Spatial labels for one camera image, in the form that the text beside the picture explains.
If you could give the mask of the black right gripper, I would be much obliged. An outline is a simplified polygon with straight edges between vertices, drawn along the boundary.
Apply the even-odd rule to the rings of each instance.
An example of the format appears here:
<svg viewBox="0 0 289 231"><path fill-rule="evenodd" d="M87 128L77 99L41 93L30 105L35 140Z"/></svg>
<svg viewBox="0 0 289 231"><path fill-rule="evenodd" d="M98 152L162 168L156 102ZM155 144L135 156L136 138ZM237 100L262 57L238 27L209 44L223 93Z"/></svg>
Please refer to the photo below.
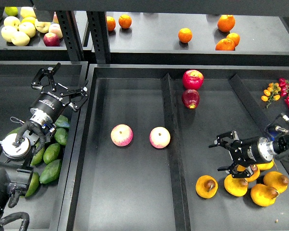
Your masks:
<svg viewBox="0 0 289 231"><path fill-rule="evenodd" d="M259 139L259 137L254 137L240 140L235 130L217 135L214 143L208 147L220 146L227 149L234 161L232 165L219 167L217 170L225 171L235 179L252 177L258 170L256 164L265 163L258 148Z"/></svg>

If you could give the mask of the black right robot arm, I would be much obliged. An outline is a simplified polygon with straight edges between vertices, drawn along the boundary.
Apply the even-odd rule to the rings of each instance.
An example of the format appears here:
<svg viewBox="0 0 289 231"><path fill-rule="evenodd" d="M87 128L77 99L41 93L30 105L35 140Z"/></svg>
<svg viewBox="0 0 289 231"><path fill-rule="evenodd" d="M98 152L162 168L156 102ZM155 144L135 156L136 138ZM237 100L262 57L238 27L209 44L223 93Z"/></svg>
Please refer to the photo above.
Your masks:
<svg viewBox="0 0 289 231"><path fill-rule="evenodd" d="M276 119L279 118L289 126L286 114L279 114ZM270 163L289 155L289 127L273 122L266 126L264 133L264 136L249 139L240 139L235 130L216 136L209 148L221 146L227 149L233 161L229 166L219 167L218 171L226 171L233 178L250 178L254 174L252 165Z"/></svg>

